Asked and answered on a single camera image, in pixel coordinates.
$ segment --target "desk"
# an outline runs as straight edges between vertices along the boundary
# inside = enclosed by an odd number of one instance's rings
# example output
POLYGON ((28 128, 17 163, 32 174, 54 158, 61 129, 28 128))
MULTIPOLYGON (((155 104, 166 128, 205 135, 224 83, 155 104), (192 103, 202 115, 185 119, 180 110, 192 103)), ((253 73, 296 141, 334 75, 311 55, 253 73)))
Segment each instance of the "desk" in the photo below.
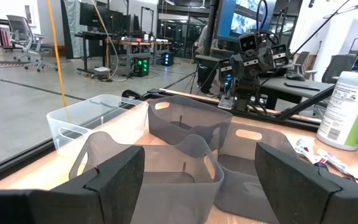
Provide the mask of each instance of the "desk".
MULTIPOLYGON (((85 72, 89 74, 94 74, 94 72, 88 70, 88 56, 86 55, 86 40, 106 40, 106 33, 101 32, 79 32, 74 35, 75 37, 82 38, 83 44, 83 61, 84 61, 84 68, 77 68, 78 73, 85 72)), ((106 43, 103 42, 103 52, 106 49, 106 43)), ((106 66, 106 54, 102 54, 102 66, 106 66)))
MULTIPOLYGON (((262 83, 264 80, 266 80, 266 78, 261 78, 260 82, 262 83)), ((285 86, 284 83, 310 86, 312 88, 320 89, 320 91, 323 91, 333 85, 311 80, 306 80, 304 82, 289 80, 285 77, 271 78, 260 87, 260 93, 266 94, 268 96, 266 108, 274 110, 276 107, 277 98, 287 100, 292 103, 300 103, 302 101, 302 97, 311 98, 312 96, 319 93, 319 91, 304 90, 301 88, 285 86)))
POLYGON ((205 67, 208 67, 208 68, 216 67, 217 63, 219 64, 218 67, 220 67, 221 65, 224 65, 224 66, 230 65, 228 58, 216 58, 216 57, 207 56, 207 55, 196 55, 196 60, 199 61, 201 63, 201 65, 204 65, 205 67))
MULTIPOLYGON (((194 96, 186 93, 180 93, 176 91, 171 91, 171 93, 181 94, 183 96, 193 96, 200 100, 210 100, 217 101, 216 99, 211 99, 203 96, 194 96)), ((121 121, 125 119, 126 115, 122 114, 116 119, 121 121)), ((358 151, 343 151, 335 149, 333 147, 327 146, 321 141, 315 139, 316 133, 310 131, 304 131, 295 128, 289 128, 286 126, 280 126, 271 123, 264 123, 261 121, 256 121, 252 119, 240 118, 234 116, 232 119, 234 123, 247 124, 251 126, 258 126, 267 129, 272 129, 280 131, 283 133, 288 140, 295 144, 299 138, 312 139, 314 141, 315 149, 324 149, 328 152, 333 153, 340 160, 350 165, 353 169, 358 171, 358 151)), ((103 130, 108 131, 109 126, 104 125, 103 130)), ((75 152, 78 146, 81 146, 84 139, 78 138, 79 141, 73 141, 67 144, 65 147, 66 152, 75 152)), ((138 140, 139 144, 166 144, 162 140, 151 135, 148 130, 148 125, 145 126, 144 135, 138 140)), ((0 189, 45 189, 49 190, 54 188, 57 185, 60 185, 68 180, 68 173, 71 169, 73 159, 67 159, 56 153, 56 151, 47 154, 46 156, 38 159, 37 161, 27 165, 26 167, 18 170, 17 172, 7 176, 5 179, 0 180, 0 189)), ((329 170, 337 175, 341 175, 336 169, 333 169, 328 165, 329 170)), ((246 217, 240 217, 237 215, 229 214, 217 209, 215 206, 212 207, 209 217, 206 221, 207 224, 260 224, 263 222, 253 220, 246 217)))
MULTIPOLYGON (((77 68, 79 72, 86 72, 89 74, 93 74, 94 72, 88 70, 88 59, 86 55, 86 40, 103 40, 103 52, 106 49, 106 33, 103 32, 79 32, 75 34, 75 37, 81 37, 83 39, 83 61, 84 61, 84 68, 77 68)), ((151 45, 154 45, 154 56, 153 56, 153 64, 156 64, 157 61, 157 54, 163 54, 165 52, 169 52, 169 45, 170 42, 156 42, 156 41, 150 41, 150 42, 131 42, 126 40, 111 40, 113 44, 117 45, 126 45, 126 68, 130 70, 131 68, 131 59, 135 57, 151 57, 150 49, 147 52, 139 52, 139 53, 133 53, 132 49, 134 47, 151 47, 151 45), (158 50, 158 45, 166 46, 166 49, 158 50)), ((106 66, 106 54, 102 54, 102 60, 103 64, 102 66, 106 66)))
POLYGON ((16 47, 16 45, 13 44, 13 43, 12 43, 12 46, 3 45, 4 44, 4 39, 2 37, 1 25, 9 26, 9 30, 12 32, 8 20, 7 19, 0 19, 0 43, 1 43, 0 47, 2 47, 4 50, 11 50, 11 51, 13 51, 14 49, 21 49, 20 47, 16 47))

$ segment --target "computer tower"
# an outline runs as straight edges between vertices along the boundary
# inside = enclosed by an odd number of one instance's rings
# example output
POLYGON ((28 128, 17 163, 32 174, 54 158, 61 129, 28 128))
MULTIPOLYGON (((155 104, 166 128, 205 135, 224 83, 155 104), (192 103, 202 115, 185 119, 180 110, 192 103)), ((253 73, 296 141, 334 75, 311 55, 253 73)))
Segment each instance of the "computer tower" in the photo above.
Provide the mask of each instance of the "computer tower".
POLYGON ((149 61, 150 59, 148 57, 135 58, 133 74, 137 77, 149 75, 149 61))
POLYGON ((165 65, 165 66, 173 65, 173 57, 174 57, 174 55, 172 52, 164 53, 162 55, 162 65, 165 65))

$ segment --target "gray plastic bin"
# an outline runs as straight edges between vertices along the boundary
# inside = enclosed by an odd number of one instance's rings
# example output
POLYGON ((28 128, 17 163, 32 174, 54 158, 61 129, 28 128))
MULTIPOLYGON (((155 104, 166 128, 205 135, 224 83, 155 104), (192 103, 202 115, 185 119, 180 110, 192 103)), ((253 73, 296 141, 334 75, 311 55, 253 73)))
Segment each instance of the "gray plastic bin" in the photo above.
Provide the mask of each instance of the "gray plastic bin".
POLYGON ((149 130, 174 145, 190 134, 204 138, 212 151, 222 147, 232 114, 183 96, 149 101, 149 130))
MULTIPOLYGON (((118 154, 130 145, 118 144, 105 132, 89 136, 70 178, 118 154)), ((209 215, 223 172, 205 140, 195 134, 176 146, 142 146, 145 170, 132 223, 204 223, 209 215)))
POLYGON ((214 204, 220 210, 228 213, 268 223, 278 223, 257 177, 254 165, 257 142, 264 142, 283 152, 297 156, 284 134, 255 126, 232 123, 224 146, 218 151, 218 162, 222 167, 224 180, 214 204), (236 134, 239 130, 260 133, 262 138, 254 140, 240 137, 236 134))

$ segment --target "screen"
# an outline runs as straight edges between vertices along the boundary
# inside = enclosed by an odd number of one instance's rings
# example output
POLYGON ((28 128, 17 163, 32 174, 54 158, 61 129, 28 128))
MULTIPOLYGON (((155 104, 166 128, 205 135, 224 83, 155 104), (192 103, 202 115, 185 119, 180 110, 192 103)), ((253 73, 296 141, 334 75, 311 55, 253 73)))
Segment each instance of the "screen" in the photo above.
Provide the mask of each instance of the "screen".
MULTIPOLYGON (((268 30, 272 20, 276 0, 266 0, 267 18, 260 29, 268 30)), ((247 34, 256 27, 256 12, 259 0, 223 0, 219 5, 219 21, 215 37, 220 40, 238 41, 238 37, 247 34)), ((259 26, 266 14, 265 4, 259 9, 259 26)))

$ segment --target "person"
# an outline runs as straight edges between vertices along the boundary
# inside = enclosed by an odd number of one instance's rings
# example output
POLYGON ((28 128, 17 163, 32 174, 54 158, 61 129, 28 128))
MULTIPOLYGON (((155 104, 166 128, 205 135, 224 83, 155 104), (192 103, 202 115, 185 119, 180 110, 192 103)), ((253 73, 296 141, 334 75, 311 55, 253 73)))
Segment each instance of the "person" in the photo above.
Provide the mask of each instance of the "person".
MULTIPOLYGON (((206 39, 206 30, 208 25, 205 25, 203 30, 201 31, 200 37, 198 38, 198 48, 196 50, 197 54, 204 54, 204 46, 206 39)), ((218 47, 218 40, 213 39, 211 43, 211 48, 218 47)), ((212 83, 215 79, 216 69, 208 68, 203 65, 198 65, 198 78, 197 78, 197 86, 201 89, 201 93, 207 96, 213 96, 210 89, 212 87, 212 83)))

